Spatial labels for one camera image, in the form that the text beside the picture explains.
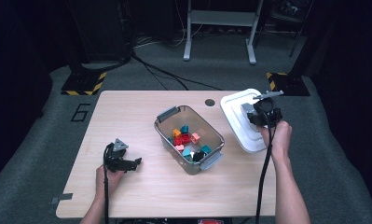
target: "hand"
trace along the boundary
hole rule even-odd
[[[121,179],[122,175],[124,175],[123,171],[117,171],[115,173],[107,170],[107,179],[108,179],[108,193],[110,195],[116,190],[119,180]],[[104,198],[104,168],[103,165],[96,169],[96,194],[95,197],[102,197]]]
[[[264,127],[257,127],[260,131],[266,146],[269,144],[269,130]],[[275,133],[272,141],[272,157],[288,158],[288,148],[290,147],[290,138],[293,128],[286,121],[281,120],[275,128],[272,128],[272,134]]]

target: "wooden table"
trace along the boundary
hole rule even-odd
[[[119,138],[129,145],[125,160],[143,158],[127,172],[110,198],[110,217],[255,216],[258,182],[266,150],[241,148],[220,107],[235,91],[104,91],[78,151],[57,216],[83,217],[93,200],[95,170],[105,147]],[[205,100],[215,101],[207,106]],[[174,105],[189,105],[225,139],[223,157],[212,168],[188,175],[162,145],[154,129],[157,115]],[[275,213],[275,173],[269,165],[261,216]]]

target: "black curtain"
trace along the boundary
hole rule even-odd
[[[312,78],[331,132],[372,197],[372,1],[317,3],[313,36],[291,75]]]
[[[0,172],[42,116],[52,79],[14,7],[0,1]]]

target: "toy block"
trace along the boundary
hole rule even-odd
[[[197,133],[192,133],[191,134],[191,141],[194,144],[197,144],[200,141],[200,136]]]
[[[179,150],[179,152],[182,152],[184,149],[185,149],[185,146],[183,145],[179,145],[179,146],[175,146],[177,150]]]
[[[189,143],[189,135],[188,133],[182,133],[182,141],[183,141],[183,144],[187,144]]]
[[[191,150],[189,150],[189,148],[186,147],[186,148],[183,150],[182,155],[183,155],[184,157],[187,157],[187,156],[190,157],[190,156],[191,156]]]
[[[192,161],[200,161],[206,156],[206,153],[203,151],[196,152],[192,158]]]
[[[212,150],[210,149],[210,147],[207,146],[207,145],[201,147],[200,150],[206,152],[206,154],[209,154],[209,153],[212,151]]]
[[[168,141],[173,145],[173,139],[172,138],[168,138]]]
[[[179,137],[182,133],[180,132],[180,130],[178,129],[173,129],[173,137],[176,138],[176,137]]]
[[[183,127],[180,129],[180,132],[181,132],[181,133],[188,133],[188,125],[183,126]]]
[[[175,146],[179,146],[179,145],[182,145],[183,144],[183,139],[181,137],[175,137],[173,139],[173,144]]]

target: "white container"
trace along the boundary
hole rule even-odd
[[[236,92],[225,96],[221,99],[220,105],[227,117],[235,136],[237,137],[241,147],[247,152],[258,152],[266,148],[261,133],[256,130],[254,124],[242,113],[241,105],[255,104],[258,99],[254,97],[261,95],[255,89]]]

